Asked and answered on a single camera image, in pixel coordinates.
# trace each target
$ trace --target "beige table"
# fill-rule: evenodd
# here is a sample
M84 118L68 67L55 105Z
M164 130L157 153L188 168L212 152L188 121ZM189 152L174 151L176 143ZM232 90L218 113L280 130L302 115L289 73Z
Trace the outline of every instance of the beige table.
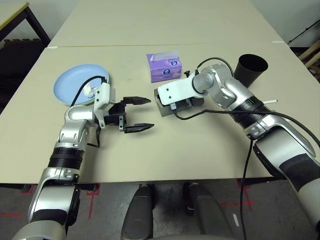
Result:
M216 42L198 45L58 47L46 49L0 115L0 183L37 183L48 165L64 123L67 107L55 99L58 76L79 64L94 63L111 74L116 100L141 96L152 103L128 106L129 124L153 123L141 133L124 134L109 126L101 133L101 148L88 146L81 166L81 182L218 179L242 176L249 141L228 115L204 114L182 121L161 117L154 101L147 53L179 50L183 70L193 70L208 57L220 56L235 68L238 56L254 53L269 69L250 89L269 107L286 113L320 133L320 85L284 44ZM181 113L189 116L203 108L219 109L209 97L205 104ZM256 156L248 177L269 176Z
M227 40L283 41L249 0L80 0L49 46Z
M46 47L49 44L50 38L28 6L29 3L27 1L0 3L0 41L23 20L27 20L43 45Z

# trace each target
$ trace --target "tissue box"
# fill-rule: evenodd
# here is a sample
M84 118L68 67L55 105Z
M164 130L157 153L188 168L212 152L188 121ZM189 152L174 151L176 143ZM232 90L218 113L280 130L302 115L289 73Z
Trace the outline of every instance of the tissue box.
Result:
M181 77L182 65L178 51L146 55L150 67L151 82L160 82Z

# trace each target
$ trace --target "blue plate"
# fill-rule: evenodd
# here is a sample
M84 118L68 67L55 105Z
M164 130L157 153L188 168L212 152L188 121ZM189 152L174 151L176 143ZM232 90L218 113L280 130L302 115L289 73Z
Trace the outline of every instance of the blue plate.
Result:
M53 86L53 94L60 102L70 106L81 85L87 79L96 75L104 76L109 83L109 74L100 65L82 64L74 66L58 77ZM93 79L90 81L90 85L92 88L99 87L101 85L101 78ZM89 104L94 100L95 96L87 97L82 90L75 104Z

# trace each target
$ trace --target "white wall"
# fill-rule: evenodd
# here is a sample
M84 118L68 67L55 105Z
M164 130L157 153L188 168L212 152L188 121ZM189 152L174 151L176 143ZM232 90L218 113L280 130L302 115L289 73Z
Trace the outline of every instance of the white wall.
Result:
M23 2L26 0L0 0L5 2ZM38 19L49 38L52 39L70 13L76 7L78 0L27 0L35 17ZM38 38L26 20L20 23L5 39Z
M287 43L320 19L320 0L251 0L269 24ZM318 23L290 43L309 47L320 37Z
M0 0L21 2L23 0ZM30 8L52 39L76 7L78 0L28 0ZM320 19L320 0L251 0L269 24L285 42ZM320 24L308 30L290 44L292 47L309 47L320 36ZM37 35L23 21L7 39L36 38Z

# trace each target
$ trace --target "silver robot arm segment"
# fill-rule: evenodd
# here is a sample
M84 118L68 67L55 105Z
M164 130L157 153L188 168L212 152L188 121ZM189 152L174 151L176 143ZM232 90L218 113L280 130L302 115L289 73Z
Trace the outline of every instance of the silver robot arm segment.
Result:
M210 95L218 106L228 111L270 112L232 77L224 64L205 67L198 75L178 81L177 85L171 82L158 88L161 103L170 105L172 110L176 99ZM320 164L312 145L280 116L252 113L231 116L250 139L257 140L253 150L269 173L290 182L310 222L320 231Z
M138 123L127 126L125 106L149 102L143 97L124 97L115 103L115 90L103 82L95 94L94 105L75 105L65 112L64 125L29 207L29 223L16 233L13 240L66 239L68 227L75 223L78 215L80 188L77 183L90 128L101 130L106 125L116 125L125 133L147 130L154 125Z

